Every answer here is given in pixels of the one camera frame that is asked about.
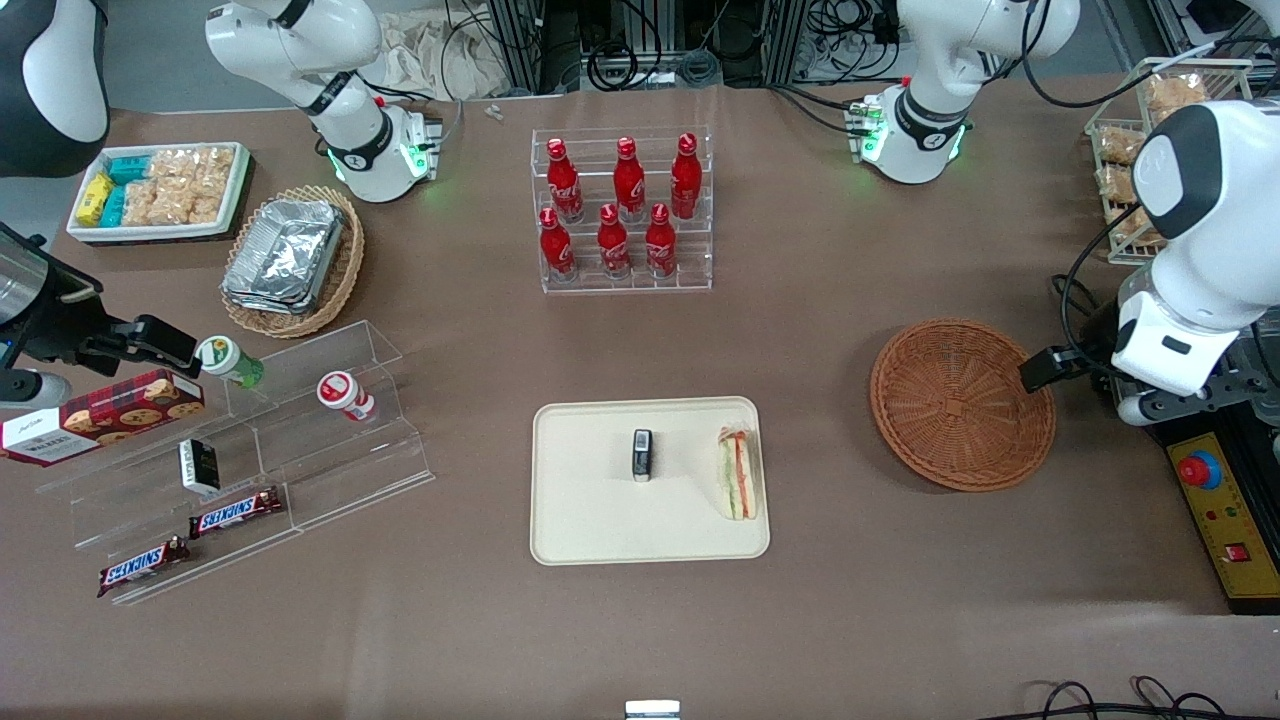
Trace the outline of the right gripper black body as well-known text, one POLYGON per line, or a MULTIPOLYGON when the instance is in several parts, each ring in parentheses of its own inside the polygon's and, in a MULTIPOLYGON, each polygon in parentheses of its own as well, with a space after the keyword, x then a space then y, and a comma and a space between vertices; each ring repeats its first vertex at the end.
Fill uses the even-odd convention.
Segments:
POLYGON ((44 251, 45 238, 3 227, 3 365, 27 354, 41 363, 91 366, 84 351, 102 307, 101 284, 44 251))

